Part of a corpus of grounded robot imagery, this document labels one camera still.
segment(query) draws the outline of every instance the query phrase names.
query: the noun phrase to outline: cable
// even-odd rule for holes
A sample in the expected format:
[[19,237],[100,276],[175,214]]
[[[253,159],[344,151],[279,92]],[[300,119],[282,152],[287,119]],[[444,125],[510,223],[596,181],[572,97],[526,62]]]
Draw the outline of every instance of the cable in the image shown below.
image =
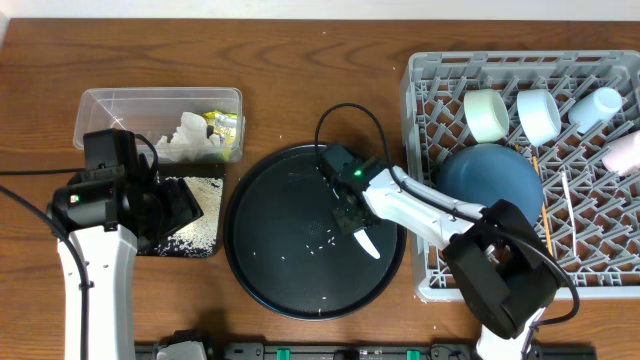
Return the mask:
[[140,134],[135,134],[134,136],[136,139],[142,141],[145,145],[147,145],[149,149],[151,149],[151,152],[153,153],[153,164],[151,164],[151,166],[149,167],[149,174],[150,174],[149,176],[153,178],[154,176],[156,176],[156,173],[158,172],[158,152],[156,151],[155,146],[153,146],[153,144],[151,144],[151,142],[149,142],[147,138],[145,138]]
[[0,171],[0,176],[53,175],[53,174],[65,174],[65,173],[80,172],[80,171],[84,171],[84,169],[78,168],[78,169],[56,169],[56,170]]
[[525,343],[525,349],[528,348],[528,344],[531,341],[531,338],[533,337],[533,331],[537,330],[537,328],[539,326],[543,326],[543,325],[551,325],[551,324],[558,324],[561,322],[565,322],[568,321],[570,319],[572,319],[573,317],[576,316],[576,314],[578,313],[579,309],[580,309],[580,298],[578,296],[578,290],[576,289],[575,285],[573,284],[573,282],[571,281],[571,279],[569,278],[569,276],[566,274],[566,272],[562,269],[562,267],[560,267],[560,265],[558,265],[558,263],[550,258],[548,256],[548,254],[543,253],[542,251],[538,250],[537,248],[535,248],[534,246],[532,246],[531,244],[529,244],[528,242],[526,242],[525,240],[521,239],[518,236],[514,236],[512,234],[509,234],[505,231],[500,230],[497,227],[494,226],[490,226],[487,224],[484,224],[480,221],[480,219],[471,217],[469,215],[466,215],[464,213],[459,212],[456,209],[451,209],[447,206],[438,204],[434,201],[431,201],[430,199],[427,199],[423,196],[421,196],[420,194],[414,192],[411,188],[409,188],[406,183],[404,181],[401,181],[398,176],[396,175],[395,171],[393,171],[393,165],[391,163],[391,156],[389,154],[389,146],[387,144],[387,138],[384,134],[384,130],[382,129],[382,125],[380,125],[380,122],[378,121],[378,119],[376,118],[375,115],[373,115],[373,113],[371,111],[369,111],[369,109],[365,108],[362,105],[359,104],[354,104],[354,103],[342,103],[342,104],[338,104],[338,105],[334,105],[332,107],[330,107],[327,111],[324,112],[324,114],[322,114],[322,116],[320,117],[320,121],[318,122],[318,125],[316,127],[316,132],[315,132],[315,141],[314,141],[314,147],[315,147],[315,152],[316,152],[316,156],[320,155],[320,150],[318,148],[318,137],[320,134],[320,127],[322,126],[322,123],[324,122],[325,118],[334,110],[342,108],[342,107],[353,107],[359,110],[362,110],[364,113],[366,113],[367,115],[369,115],[369,117],[371,118],[371,120],[373,120],[373,122],[375,123],[376,127],[378,128],[378,132],[380,133],[380,138],[382,139],[382,146],[384,148],[384,155],[385,155],[385,160],[387,163],[387,168],[389,169],[389,174],[391,175],[391,178],[393,179],[393,181],[398,184],[398,186],[400,187],[400,189],[402,189],[403,191],[406,191],[409,195],[415,197],[416,199],[424,202],[425,204],[432,206],[440,211],[443,211],[447,214],[452,215],[455,218],[460,218],[462,220],[468,221],[474,225],[485,225],[491,228],[491,231],[493,232],[494,235],[496,236],[501,236],[503,238],[509,239],[513,242],[516,242],[520,245],[525,246],[527,249],[533,251],[534,253],[536,253],[542,260],[543,262],[549,267],[549,269],[551,270],[551,272],[554,274],[556,280],[560,283],[565,283],[567,285],[567,287],[569,288],[569,291],[571,292],[571,297],[573,298],[573,308],[571,309],[571,311],[563,316],[559,316],[556,318],[552,318],[552,319],[548,319],[548,320],[540,320],[540,321],[536,321],[534,323],[531,324],[530,326],[530,333],[527,335],[527,342]]
[[69,252],[71,253],[71,257],[73,261],[76,263],[76,267],[78,268],[78,274],[80,275],[80,291],[82,291],[82,307],[81,307],[81,318],[80,318],[80,359],[86,360],[88,356],[88,326],[89,326],[89,288],[91,285],[89,284],[86,268],[80,259],[80,255],[76,251],[76,248],[69,241],[69,236],[67,233],[62,230],[58,224],[53,222],[47,215],[45,215],[38,208],[33,206],[24,198],[20,197],[20,195],[12,192],[11,190],[5,188],[0,185],[0,192],[17,202],[18,204],[24,206],[27,210],[31,211],[35,216],[40,218],[45,224],[47,224],[51,231],[53,231],[54,235],[64,243]]

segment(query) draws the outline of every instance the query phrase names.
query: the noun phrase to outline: brown tabletop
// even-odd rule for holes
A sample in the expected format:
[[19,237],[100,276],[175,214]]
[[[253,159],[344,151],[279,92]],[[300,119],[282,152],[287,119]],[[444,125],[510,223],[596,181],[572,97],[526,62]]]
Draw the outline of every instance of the brown tabletop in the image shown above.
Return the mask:
[[[17,19],[0,54],[0,169],[82,167],[82,152],[71,142],[81,94],[141,86],[242,91],[244,157],[229,165],[227,190],[264,156],[312,140],[319,116],[345,101],[377,114],[402,164],[399,85],[413,53],[638,48],[640,23]],[[374,127],[355,110],[332,115],[321,138],[381,154]],[[0,183],[44,209],[68,177]],[[4,198],[0,238],[0,358],[62,359],[64,283],[56,241]],[[234,278],[224,251],[206,260],[136,258],[135,339],[201,327],[220,341],[474,343],[480,324],[464,304],[415,298],[408,252],[378,299],[327,322],[291,320],[259,305]],[[554,303],[547,316],[569,308]],[[576,319],[544,327],[536,338],[591,344],[601,359],[638,358],[639,310],[640,301],[587,301]]]

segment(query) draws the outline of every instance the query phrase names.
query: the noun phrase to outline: dish rack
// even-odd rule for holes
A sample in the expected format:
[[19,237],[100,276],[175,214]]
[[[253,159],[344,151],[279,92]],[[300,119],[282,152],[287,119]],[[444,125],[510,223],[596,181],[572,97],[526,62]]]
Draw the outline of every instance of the dish rack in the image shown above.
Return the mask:
[[[499,91],[510,126],[498,143],[517,148],[529,160],[538,158],[554,256],[581,298],[640,298],[640,172],[619,177],[601,161],[610,151],[607,143],[640,129],[639,73],[640,54],[634,51],[414,54],[400,87],[409,175],[433,186],[445,160],[476,144],[464,117],[465,92]],[[622,95],[623,108],[609,123],[580,135],[567,112],[603,86]],[[537,148],[528,142],[517,116],[516,95],[529,89],[549,90],[562,117],[560,135]],[[575,215],[575,256],[563,171]],[[535,230],[544,241],[542,217]],[[413,233],[410,240],[416,294],[423,301],[462,301],[438,250]],[[556,299],[570,298],[567,288],[556,294]]]

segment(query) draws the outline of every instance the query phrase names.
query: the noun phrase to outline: cup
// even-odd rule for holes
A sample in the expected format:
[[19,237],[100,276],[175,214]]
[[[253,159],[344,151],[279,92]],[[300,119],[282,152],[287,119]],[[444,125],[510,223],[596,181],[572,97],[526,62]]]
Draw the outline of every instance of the cup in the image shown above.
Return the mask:
[[580,124],[584,134],[599,122],[607,122],[622,108],[622,96],[612,88],[599,88],[580,100],[569,110],[569,122]]
[[479,143],[494,142],[507,135],[507,107],[493,89],[468,91],[464,95],[464,114],[471,135]]
[[516,101],[520,124],[531,145],[540,146],[560,134],[560,113],[547,90],[521,91]]
[[607,170],[626,176],[640,168],[640,131],[608,144],[611,152],[602,158]]

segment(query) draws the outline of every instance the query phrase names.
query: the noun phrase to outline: clear plastic bin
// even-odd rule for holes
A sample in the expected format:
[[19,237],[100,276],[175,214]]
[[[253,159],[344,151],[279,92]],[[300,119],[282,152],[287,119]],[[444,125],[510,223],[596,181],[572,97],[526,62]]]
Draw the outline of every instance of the clear plastic bin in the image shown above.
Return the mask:
[[[180,126],[183,112],[203,114],[219,110],[237,114],[236,137],[231,144],[202,147],[202,153],[194,161],[180,162],[235,162],[242,158],[244,140],[244,116],[242,93],[234,88],[119,88],[90,89],[80,101],[73,145],[83,150],[85,133],[109,128],[124,129],[142,134],[156,144],[165,135],[171,135]],[[160,152],[160,163],[173,163]],[[151,156],[141,142],[138,152]]]

